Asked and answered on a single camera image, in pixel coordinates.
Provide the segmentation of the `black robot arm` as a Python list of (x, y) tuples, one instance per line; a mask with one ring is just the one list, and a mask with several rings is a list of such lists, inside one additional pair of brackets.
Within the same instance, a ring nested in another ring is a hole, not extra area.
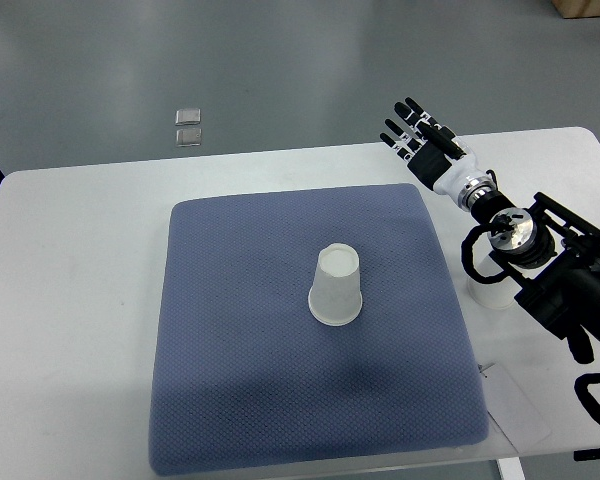
[(394, 106), (381, 140), (417, 180), (449, 197), (476, 221), (461, 244), (461, 264), (479, 285), (507, 279), (515, 302), (547, 331), (565, 340), (574, 359), (594, 358), (600, 342), (600, 229), (543, 193), (516, 206), (482, 171), (470, 147), (411, 98)]

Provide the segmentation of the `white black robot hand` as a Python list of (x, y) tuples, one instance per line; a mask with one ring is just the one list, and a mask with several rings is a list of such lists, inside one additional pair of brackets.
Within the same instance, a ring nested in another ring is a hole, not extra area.
[(410, 150), (386, 133), (379, 137), (399, 158), (409, 159), (407, 168), (424, 186), (449, 196), (461, 209), (471, 209), (488, 193), (488, 174), (478, 168), (475, 153), (454, 132), (446, 126), (427, 124), (433, 117), (411, 97), (406, 97), (405, 103), (396, 102), (394, 111), (415, 137), (391, 119), (384, 123)]

